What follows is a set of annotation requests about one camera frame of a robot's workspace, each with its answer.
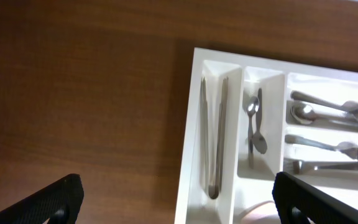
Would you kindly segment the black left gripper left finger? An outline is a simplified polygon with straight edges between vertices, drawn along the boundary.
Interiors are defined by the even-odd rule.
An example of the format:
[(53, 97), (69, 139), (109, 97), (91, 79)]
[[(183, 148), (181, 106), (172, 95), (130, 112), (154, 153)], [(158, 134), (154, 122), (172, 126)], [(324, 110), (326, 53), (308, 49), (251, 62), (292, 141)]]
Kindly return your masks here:
[(0, 211), (0, 223), (75, 224), (84, 199), (80, 175), (68, 174)]

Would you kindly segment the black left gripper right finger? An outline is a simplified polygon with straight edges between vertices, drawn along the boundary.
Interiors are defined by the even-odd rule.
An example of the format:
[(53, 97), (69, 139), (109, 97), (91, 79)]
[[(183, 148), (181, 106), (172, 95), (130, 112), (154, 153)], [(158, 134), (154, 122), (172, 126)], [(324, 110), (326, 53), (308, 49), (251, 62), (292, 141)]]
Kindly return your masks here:
[(284, 224), (358, 224), (358, 210), (287, 172), (276, 174), (272, 195)]

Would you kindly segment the pink plastic knife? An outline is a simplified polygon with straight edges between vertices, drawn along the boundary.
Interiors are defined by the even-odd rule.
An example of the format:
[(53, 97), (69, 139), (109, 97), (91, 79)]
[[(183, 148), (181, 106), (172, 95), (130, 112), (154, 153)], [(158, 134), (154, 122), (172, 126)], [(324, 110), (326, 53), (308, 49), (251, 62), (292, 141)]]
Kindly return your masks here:
[(281, 224), (276, 205), (273, 201), (260, 203), (245, 212), (239, 220), (240, 224)]

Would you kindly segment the silver fork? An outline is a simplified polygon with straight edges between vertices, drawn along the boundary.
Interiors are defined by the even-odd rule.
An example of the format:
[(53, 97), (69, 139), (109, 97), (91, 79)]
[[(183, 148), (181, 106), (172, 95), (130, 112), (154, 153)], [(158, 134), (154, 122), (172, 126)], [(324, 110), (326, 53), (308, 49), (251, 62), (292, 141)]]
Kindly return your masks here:
[(358, 172), (358, 161), (346, 162), (318, 162), (303, 161), (298, 159), (287, 159), (283, 161), (283, 171), (291, 174), (305, 174), (311, 171), (335, 170)]
[(351, 142), (341, 142), (337, 146), (333, 146), (293, 134), (286, 134), (285, 142), (289, 144), (300, 144), (304, 146), (317, 147), (328, 151), (340, 152), (345, 154), (347, 157), (358, 161), (358, 145)]

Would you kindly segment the small silver teaspoon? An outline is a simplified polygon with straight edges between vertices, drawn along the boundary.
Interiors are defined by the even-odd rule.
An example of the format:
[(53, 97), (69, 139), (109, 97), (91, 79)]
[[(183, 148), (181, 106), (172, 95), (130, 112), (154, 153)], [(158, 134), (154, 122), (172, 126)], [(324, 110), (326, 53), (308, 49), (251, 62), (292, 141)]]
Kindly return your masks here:
[(259, 88), (258, 89), (258, 94), (257, 97), (259, 99), (259, 109), (256, 112), (256, 132), (253, 135), (253, 143), (254, 146), (256, 148), (256, 150), (261, 153), (261, 154), (265, 154), (267, 152), (267, 142), (264, 138), (264, 136), (261, 133), (261, 124), (262, 124), (262, 89)]

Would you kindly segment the metal tweezers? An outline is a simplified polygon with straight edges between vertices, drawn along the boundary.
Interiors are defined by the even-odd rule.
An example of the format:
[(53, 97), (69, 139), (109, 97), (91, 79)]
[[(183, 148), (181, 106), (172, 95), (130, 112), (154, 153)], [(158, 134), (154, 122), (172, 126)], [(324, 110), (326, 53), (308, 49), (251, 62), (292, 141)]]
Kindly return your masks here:
[(219, 104), (218, 131), (216, 143), (216, 157), (214, 167), (214, 177), (210, 174), (209, 158), (209, 123), (208, 123), (208, 101), (207, 101), (206, 79), (201, 79), (200, 85), (200, 125), (201, 143), (204, 150), (204, 171), (205, 171), (205, 193), (210, 199), (217, 199), (222, 189), (223, 161), (224, 161), (224, 142), (226, 133), (226, 111), (228, 95), (228, 78), (222, 82), (221, 102)]

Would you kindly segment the large silver spoon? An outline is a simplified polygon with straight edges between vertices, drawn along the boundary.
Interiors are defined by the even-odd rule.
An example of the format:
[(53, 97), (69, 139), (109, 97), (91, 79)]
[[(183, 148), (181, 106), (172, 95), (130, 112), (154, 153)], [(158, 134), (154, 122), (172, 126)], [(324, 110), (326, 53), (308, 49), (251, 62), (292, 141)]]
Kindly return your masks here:
[(298, 123), (304, 125), (310, 125), (317, 120), (324, 120), (330, 123), (358, 128), (358, 123), (355, 121), (350, 121), (346, 118), (340, 118), (337, 116), (316, 113), (310, 105), (293, 105), (290, 109), (290, 114)]
[(305, 102), (325, 106), (328, 108), (332, 108), (335, 110), (343, 111), (343, 112), (347, 113), (351, 118), (353, 118), (358, 123), (358, 105), (354, 105), (354, 106), (337, 105), (337, 104), (328, 102), (326, 100), (322, 100), (320, 98), (317, 98), (317, 97), (314, 97), (311, 95), (307, 95), (305, 93), (302, 93), (302, 92), (299, 92), (296, 90), (293, 90), (291, 92), (290, 96), (293, 100), (305, 101)]

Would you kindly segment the small bent metal spoon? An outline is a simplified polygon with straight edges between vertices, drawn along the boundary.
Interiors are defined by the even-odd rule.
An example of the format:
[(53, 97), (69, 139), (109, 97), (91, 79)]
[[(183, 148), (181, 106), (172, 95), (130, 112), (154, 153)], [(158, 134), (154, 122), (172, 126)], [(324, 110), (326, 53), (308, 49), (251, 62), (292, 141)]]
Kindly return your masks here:
[(247, 113), (248, 119), (249, 119), (248, 141), (247, 141), (248, 142), (248, 163), (249, 163), (249, 167), (251, 169), (254, 168), (254, 145), (252, 142), (254, 130), (253, 130), (252, 118), (253, 118), (253, 115), (255, 115), (256, 112), (258, 112), (259, 105), (260, 105), (260, 103), (259, 103), (259, 99), (257, 96), (252, 96), (246, 104), (246, 113)]

